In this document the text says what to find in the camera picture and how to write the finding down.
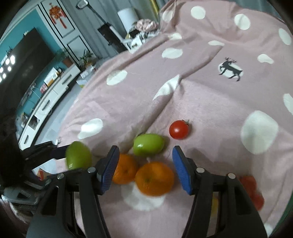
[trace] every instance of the black tv screen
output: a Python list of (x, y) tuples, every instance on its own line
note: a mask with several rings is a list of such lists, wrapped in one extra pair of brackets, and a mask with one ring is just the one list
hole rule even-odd
[(40, 34), (34, 28), (17, 44), (8, 55), (9, 64), (4, 63), (0, 76), (6, 74), (2, 79), (2, 90), (6, 88), (11, 93), (4, 98), (6, 107), (17, 108), (22, 97), (40, 72), (53, 60), (54, 54), (43, 41)]

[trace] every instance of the green fruit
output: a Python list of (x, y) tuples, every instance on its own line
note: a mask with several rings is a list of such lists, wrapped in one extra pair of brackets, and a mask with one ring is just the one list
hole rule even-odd
[(68, 146), (65, 156), (69, 169), (87, 169), (92, 166), (91, 151), (80, 141), (74, 141), (70, 146)]
[(164, 147), (164, 138), (157, 134), (142, 134), (134, 139), (133, 153), (137, 156), (152, 156)]

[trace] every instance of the tv stand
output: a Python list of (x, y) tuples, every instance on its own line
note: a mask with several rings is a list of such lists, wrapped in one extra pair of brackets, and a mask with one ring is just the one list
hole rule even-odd
[(18, 145), (21, 150), (29, 148), (32, 145), (47, 116), (51, 115), (53, 107), (66, 92), (69, 83), (73, 81), (79, 73), (79, 68), (73, 64), (47, 89), (42, 99), (33, 109), (33, 113), (29, 117), (19, 138)]

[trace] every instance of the red fruit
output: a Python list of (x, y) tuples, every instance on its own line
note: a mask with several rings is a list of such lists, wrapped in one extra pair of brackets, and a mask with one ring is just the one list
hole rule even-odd
[(243, 176), (239, 179), (251, 198), (256, 193), (256, 180), (253, 176)]
[(183, 120), (174, 121), (169, 128), (170, 136), (177, 140), (182, 140), (187, 137), (188, 132), (189, 124)]
[(265, 203), (265, 199), (263, 196), (259, 193), (255, 193), (252, 195), (251, 200), (256, 208), (257, 211), (260, 211), (263, 208), (263, 205)]

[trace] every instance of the white floor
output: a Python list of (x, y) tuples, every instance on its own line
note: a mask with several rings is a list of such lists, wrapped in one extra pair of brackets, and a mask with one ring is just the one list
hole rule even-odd
[[(74, 100), (78, 96), (81, 91), (81, 87), (76, 83), (70, 92), (64, 97), (64, 99), (60, 102), (60, 104), (53, 111), (51, 117), (47, 121), (46, 125), (43, 127), (37, 141), (37, 144), (41, 144), (47, 141), (53, 141), (54, 143), (58, 139), (58, 132), (60, 130), (62, 121), (66, 116), (68, 110), (72, 106)], [(38, 172), (39, 168), (45, 170), (48, 173), (55, 174), (56, 173), (56, 164), (55, 160), (49, 160), (46, 163), (38, 166), (33, 171), (35, 173)]]

